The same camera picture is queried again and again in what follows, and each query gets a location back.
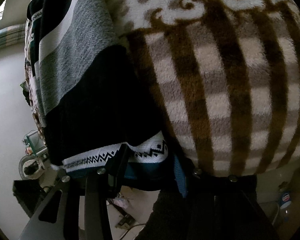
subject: green object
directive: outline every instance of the green object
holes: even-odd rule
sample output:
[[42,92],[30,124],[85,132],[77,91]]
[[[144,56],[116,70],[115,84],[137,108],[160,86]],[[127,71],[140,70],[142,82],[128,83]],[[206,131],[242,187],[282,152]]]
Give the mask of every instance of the green object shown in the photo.
[[31,147],[31,149],[32,149],[32,151],[33,151],[34,156],[37,157],[36,151],[35,151],[35,149],[34,149],[34,145],[32,144],[32,141],[30,140],[30,138],[29,138],[28,135],[26,135],[26,137],[27,137],[27,140],[28,140],[28,142],[29,142],[29,145],[30,145],[30,147]]
[[22,89],[23,89],[24,91],[29,92],[28,85],[27,85],[26,81],[23,81],[23,82],[20,84],[20,87],[22,87]]

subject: knit blanket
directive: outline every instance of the knit blanket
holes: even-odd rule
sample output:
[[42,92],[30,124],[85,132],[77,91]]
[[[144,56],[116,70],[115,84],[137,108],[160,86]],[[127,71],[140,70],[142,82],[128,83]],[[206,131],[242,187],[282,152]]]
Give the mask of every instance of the knit blanket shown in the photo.
[[194,164],[250,175],[300,158],[293,0],[105,0],[116,34]]
[[27,17],[28,85],[51,163],[81,177],[127,144],[125,185],[160,189],[173,176],[160,121],[104,0],[31,0]]

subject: fleece fabric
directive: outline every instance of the fleece fabric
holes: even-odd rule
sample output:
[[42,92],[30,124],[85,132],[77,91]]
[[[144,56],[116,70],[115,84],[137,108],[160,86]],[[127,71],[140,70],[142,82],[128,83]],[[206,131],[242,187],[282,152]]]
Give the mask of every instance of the fleece fabric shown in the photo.
[[293,0],[105,1],[172,145],[196,166],[240,176],[300,158]]

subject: silver bolt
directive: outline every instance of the silver bolt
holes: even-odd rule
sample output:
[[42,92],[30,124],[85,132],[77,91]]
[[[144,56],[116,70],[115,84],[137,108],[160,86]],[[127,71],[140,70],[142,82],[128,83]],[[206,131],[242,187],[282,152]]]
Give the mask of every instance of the silver bolt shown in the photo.
[[62,182],[69,182],[70,176],[63,176],[61,180],[62,180]]
[[202,174],[202,170],[199,168],[194,169],[194,174],[195,175],[201,175]]
[[105,168],[101,168],[97,171],[98,174],[102,175],[106,173],[106,169]]
[[230,175],[228,178],[229,178],[229,180],[230,180],[231,182],[237,182],[237,181],[238,181],[238,177],[237,177],[237,176],[234,176],[234,175]]

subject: black geometric pattern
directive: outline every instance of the black geometric pattern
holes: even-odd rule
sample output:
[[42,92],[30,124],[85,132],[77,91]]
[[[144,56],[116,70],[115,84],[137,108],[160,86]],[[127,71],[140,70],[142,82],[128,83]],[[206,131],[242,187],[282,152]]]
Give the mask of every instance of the black geometric pattern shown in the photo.
[[34,16],[32,17],[32,21],[34,21],[37,17],[39,17],[39,16],[41,16],[41,15],[42,15],[42,12],[40,12],[40,13],[34,15]]
[[[166,142],[163,140],[162,141],[162,147],[161,147],[160,144],[158,144],[157,149],[152,149],[151,148],[149,153],[134,152],[134,155],[137,158],[147,158],[147,157],[152,157],[152,155],[157,157],[158,154],[164,155],[165,150],[167,151],[168,148],[167,148]],[[117,152],[118,152],[118,150],[116,150],[115,152],[112,151],[112,152],[107,152],[106,154],[102,153],[102,154],[82,158],[80,160],[73,161],[73,162],[70,162],[68,164],[65,164],[64,168],[69,169],[69,168],[72,168],[72,167],[79,166],[81,164],[90,164],[90,163],[99,163],[99,162],[104,162],[106,164],[108,159],[112,158]]]

